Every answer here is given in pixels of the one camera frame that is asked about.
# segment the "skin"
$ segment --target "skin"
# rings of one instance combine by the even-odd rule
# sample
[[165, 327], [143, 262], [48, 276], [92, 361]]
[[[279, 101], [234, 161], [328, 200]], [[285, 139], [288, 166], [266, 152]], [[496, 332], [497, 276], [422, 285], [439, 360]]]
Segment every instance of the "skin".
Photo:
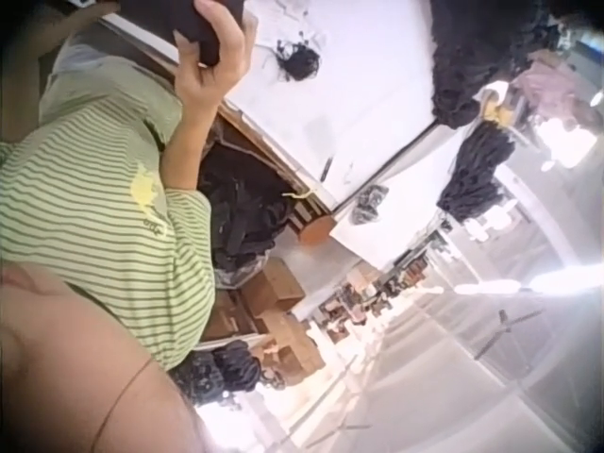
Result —
[[3, 433], [15, 444], [211, 451], [176, 386], [111, 316], [34, 265], [4, 262], [2, 282]]
[[225, 95], [249, 70], [256, 40], [257, 21], [245, 13], [243, 30], [221, 4], [195, 0], [195, 8], [213, 26], [220, 42], [220, 62], [200, 68], [199, 47], [175, 33], [180, 65], [176, 70], [176, 95], [182, 102], [182, 119], [168, 143], [159, 172], [166, 189], [194, 191], [208, 137]]
[[[248, 70], [256, 36], [250, 15], [242, 30], [222, 5], [194, 4], [218, 35], [220, 63], [200, 68], [197, 46], [177, 37], [183, 112], [160, 175], [165, 188], [185, 191], [196, 188], [210, 126]], [[124, 327], [45, 269], [1, 265], [0, 426], [18, 451], [215, 451], [194, 409]]]

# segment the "striped t-shirt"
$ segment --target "striped t-shirt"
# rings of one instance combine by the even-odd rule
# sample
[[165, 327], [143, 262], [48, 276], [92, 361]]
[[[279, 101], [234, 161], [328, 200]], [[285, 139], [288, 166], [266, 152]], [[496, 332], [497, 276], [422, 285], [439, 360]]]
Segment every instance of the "striped t-shirt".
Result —
[[108, 58], [57, 75], [40, 127], [0, 144], [0, 256], [84, 290], [166, 369], [198, 342], [214, 301], [210, 204], [159, 179], [158, 142], [179, 117], [172, 93]]

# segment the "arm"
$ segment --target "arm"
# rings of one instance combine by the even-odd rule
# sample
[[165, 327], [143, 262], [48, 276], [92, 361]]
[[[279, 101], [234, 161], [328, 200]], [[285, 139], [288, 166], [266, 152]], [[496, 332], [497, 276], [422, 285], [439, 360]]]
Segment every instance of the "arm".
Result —
[[209, 108], [183, 114], [161, 157], [159, 173], [164, 188], [181, 191], [197, 188], [204, 143], [216, 112], [217, 108]]
[[214, 28], [220, 43], [220, 62], [199, 67], [199, 45], [175, 32], [179, 64], [175, 90], [182, 102], [182, 119], [161, 161], [161, 180], [166, 189], [194, 191], [197, 187], [203, 148], [218, 106], [249, 68], [256, 39], [256, 21], [243, 15], [243, 30], [233, 16], [214, 0], [195, 0], [195, 9]]

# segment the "hand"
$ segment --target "hand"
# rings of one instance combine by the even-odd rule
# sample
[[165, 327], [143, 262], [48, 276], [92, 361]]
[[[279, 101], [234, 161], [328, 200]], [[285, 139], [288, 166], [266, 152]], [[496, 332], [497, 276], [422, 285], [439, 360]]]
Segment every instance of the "hand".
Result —
[[214, 28], [220, 49], [218, 64], [202, 68], [199, 45], [175, 32], [180, 59], [176, 95], [182, 102], [183, 114], [188, 116], [217, 109], [225, 95], [247, 73], [258, 26], [256, 18], [245, 11], [242, 29], [228, 9], [215, 0], [194, 0], [194, 6]]

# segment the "yellow graphic print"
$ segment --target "yellow graphic print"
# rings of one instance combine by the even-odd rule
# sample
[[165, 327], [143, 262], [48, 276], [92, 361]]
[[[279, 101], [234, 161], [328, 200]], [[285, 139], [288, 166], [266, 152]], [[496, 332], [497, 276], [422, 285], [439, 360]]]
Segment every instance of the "yellow graphic print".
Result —
[[130, 194], [146, 217], [144, 225], [156, 236], [165, 238], [167, 226], [155, 212], [155, 200], [159, 194], [158, 186], [157, 175], [149, 172], [139, 163], [137, 173], [130, 184]]

